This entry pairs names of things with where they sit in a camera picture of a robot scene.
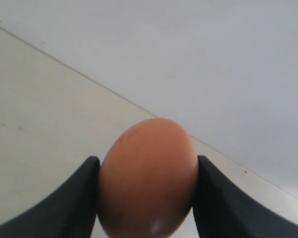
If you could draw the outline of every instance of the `white floor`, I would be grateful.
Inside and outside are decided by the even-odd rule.
[[[0,29],[0,223],[57,188],[89,155],[101,160],[132,124],[152,117]],[[194,140],[234,183],[298,224],[298,200]],[[106,237],[96,225],[93,237]],[[192,214],[174,238],[196,238]]]

